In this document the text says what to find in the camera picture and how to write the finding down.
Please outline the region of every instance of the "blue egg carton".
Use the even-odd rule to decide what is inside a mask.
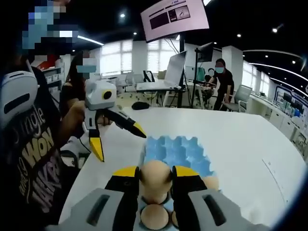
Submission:
[[[166,163],[171,169],[173,166],[190,167],[199,173],[201,177],[216,175],[214,171],[210,171],[210,160],[205,154],[204,148],[198,144],[198,138],[192,137],[188,140],[185,136],[177,136],[174,140],[169,136],[161,136],[158,139],[148,137],[147,142],[141,154],[140,166],[150,160],[160,160]],[[140,197],[139,211],[147,206]],[[168,193],[168,198],[161,204],[169,214],[168,224],[160,229],[161,231],[178,231],[171,220],[173,212],[173,199]],[[140,213],[138,214],[138,224],[136,230],[147,231],[140,221]]]

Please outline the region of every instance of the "brown egg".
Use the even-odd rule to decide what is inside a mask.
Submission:
[[[218,191],[219,189],[218,177],[215,176],[202,177],[202,180],[208,189],[215,189],[216,191]]]
[[[172,223],[173,223],[176,227],[179,227],[179,225],[178,225],[178,220],[177,220],[177,217],[176,217],[176,215],[175,215],[175,211],[173,211],[172,216],[171,216],[171,219],[172,219]]]
[[[151,195],[151,194],[143,194],[143,199],[146,201],[147,204],[161,204],[163,203],[168,196],[168,193],[163,195]]]
[[[148,205],[141,212],[141,222],[151,230],[160,230],[169,222],[168,212],[160,205]]]
[[[160,198],[167,193],[172,185],[171,170],[159,160],[152,160],[141,167],[142,194],[146,198]]]

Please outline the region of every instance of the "black ceiling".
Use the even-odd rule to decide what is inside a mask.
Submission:
[[[71,0],[66,13],[60,15],[59,25],[75,25],[80,35],[102,43],[134,39],[145,40],[140,13],[158,0]],[[303,59],[308,54],[308,33],[306,30],[307,10],[302,2],[281,0],[212,0],[205,6],[210,28],[207,30],[182,33],[185,42],[203,45],[217,42],[221,49],[224,46],[235,46],[243,51],[252,49],[269,49],[286,51],[300,55]],[[274,27],[280,27],[273,33]],[[78,39],[75,43],[61,42],[48,45],[50,38],[43,39],[36,48],[39,53],[46,49],[60,53],[72,50],[94,49],[98,45]],[[308,69],[301,71],[302,59],[294,56],[269,53],[245,52],[244,59],[252,63],[278,66],[294,71],[308,79]],[[257,66],[270,77],[285,81],[297,88],[307,85],[301,78],[273,68]]]

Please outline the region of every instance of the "black pants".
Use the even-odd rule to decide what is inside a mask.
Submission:
[[[218,93],[218,96],[217,96],[217,99],[216,99],[216,102],[215,102],[215,105],[214,105],[214,111],[227,111],[227,108],[222,105],[221,106],[221,103],[223,101],[223,98],[225,96],[225,93]]]

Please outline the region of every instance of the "black computer mouse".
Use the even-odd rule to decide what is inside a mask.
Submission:
[[[142,110],[142,109],[148,109],[150,105],[145,102],[135,102],[131,108],[134,110]]]

